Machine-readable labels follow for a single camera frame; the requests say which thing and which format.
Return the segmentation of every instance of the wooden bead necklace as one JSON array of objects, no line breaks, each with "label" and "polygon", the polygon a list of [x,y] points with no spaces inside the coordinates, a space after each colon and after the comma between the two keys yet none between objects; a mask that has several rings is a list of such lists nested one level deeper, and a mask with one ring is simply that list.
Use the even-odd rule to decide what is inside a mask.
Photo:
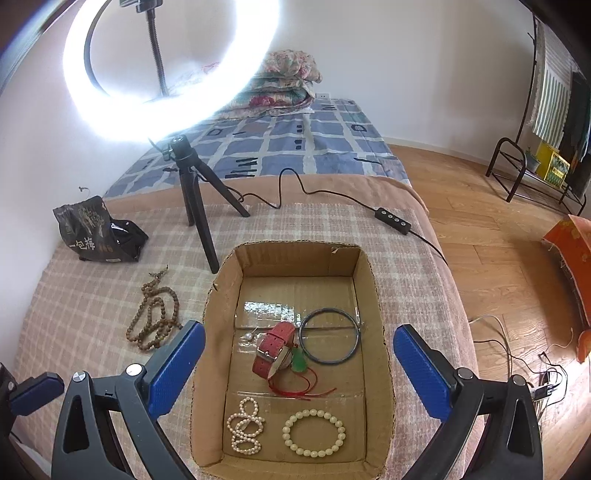
[{"label": "wooden bead necklace", "polygon": [[[135,314],[133,320],[131,320],[131,324],[129,328],[127,328],[127,332],[125,334],[126,338],[130,342],[138,342],[138,347],[140,350],[149,350],[150,348],[160,348],[160,343],[168,336],[170,330],[173,327],[178,327],[181,329],[183,326],[178,322],[178,297],[174,290],[170,287],[160,287],[156,288],[156,286],[160,283],[160,279],[164,276],[164,274],[168,271],[168,266],[158,273],[150,273],[150,276],[154,277],[154,279],[149,283],[144,283],[142,286],[142,294],[144,295],[144,299],[142,303],[139,305],[138,313]],[[166,308],[164,307],[164,300],[157,295],[161,293],[168,293],[174,300],[174,310],[172,318],[166,318]],[[160,306],[160,320],[154,324],[152,324],[152,308],[155,305]],[[146,320],[146,324],[144,328],[135,336],[131,335],[135,324],[138,323],[139,318],[142,316],[144,309],[148,307],[148,316]],[[154,340],[149,341],[144,345],[144,339],[152,332],[156,331],[156,337]]]}]

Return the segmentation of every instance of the dark metal bangle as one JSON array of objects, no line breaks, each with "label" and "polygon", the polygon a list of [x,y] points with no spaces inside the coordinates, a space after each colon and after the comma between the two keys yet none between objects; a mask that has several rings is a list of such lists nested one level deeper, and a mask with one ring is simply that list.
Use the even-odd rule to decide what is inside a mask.
[{"label": "dark metal bangle", "polygon": [[[351,351],[349,353],[347,353],[347,355],[339,360],[321,360],[320,358],[316,358],[314,355],[312,355],[306,348],[306,346],[304,345],[304,328],[306,327],[306,324],[315,316],[319,315],[320,313],[326,313],[326,312],[333,312],[333,313],[338,313],[339,315],[342,315],[343,317],[347,318],[347,320],[349,320],[353,326],[355,327],[355,345],[353,346],[353,348],[351,349]],[[353,354],[355,353],[355,351],[357,350],[357,347],[359,346],[359,341],[361,340],[361,330],[359,328],[359,325],[357,325],[357,322],[355,321],[355,319],[349,315],[347,312],[344,312],[343,310],[340,309],[336,309],[334,307],[325,307],[322,309],[318,309],[318,310],[314,310],[313,312],[309,313],[306,318],[304,318],[304,320],[302,321],[301,325],[300,325],[300,330],[298,331],[298,338],[300,340],[300,348],[302,349],[302,351],[306,354],[306,356],[316,362],[317,364],[320,365],[339,365],[343,362],[346,362],[349,358],[351,358],[353,356]]]}]

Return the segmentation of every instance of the screw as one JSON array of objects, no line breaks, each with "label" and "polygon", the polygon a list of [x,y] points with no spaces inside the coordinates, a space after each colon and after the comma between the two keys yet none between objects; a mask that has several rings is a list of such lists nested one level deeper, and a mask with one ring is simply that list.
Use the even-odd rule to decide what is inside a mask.
[{"label": "screw", "polygon": [[525,378],[523,378],[521,375],[513,375],[513,383],[523,387],[525,385]]},{"label": "screw", "polygon": [[127,373],[130,377],[135,377],[142,372],[142,366],[140,364],[131,364],[129,367],[125,369],[125,373]]},{"label": "screw", "polygon": [[471,378],[474,378],[474,373],[472,373],[472,370],[466,367],[458,368],[457,375],[464,380],[470,380]]},{"label": "screw", "polygon": [[86,372],[76,372],[74,375],[72,375],[72,380],[74,382],[81,382],[86,378]]}]

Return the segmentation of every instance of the black plastic bag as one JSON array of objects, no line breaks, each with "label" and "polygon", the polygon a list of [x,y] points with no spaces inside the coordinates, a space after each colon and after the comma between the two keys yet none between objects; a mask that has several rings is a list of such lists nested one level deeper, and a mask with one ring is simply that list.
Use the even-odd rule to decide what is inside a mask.
[{"label": "black plastic bag", "polygon": [[130,220],[111,218],[99,196],[53,210],[65,244],[81,260],[137,262],[148,235]]}]

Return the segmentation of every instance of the folded blanket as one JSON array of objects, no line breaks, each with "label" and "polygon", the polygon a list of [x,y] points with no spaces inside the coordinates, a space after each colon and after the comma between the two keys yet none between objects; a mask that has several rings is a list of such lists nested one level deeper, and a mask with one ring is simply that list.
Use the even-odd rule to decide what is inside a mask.
[{"label": "folded blanket", "polygon": [[312,82],[321,81],[312,55],[294,50],[267,52],[261,68],[244,90],[212,119],[301,112],[316,98]]}]

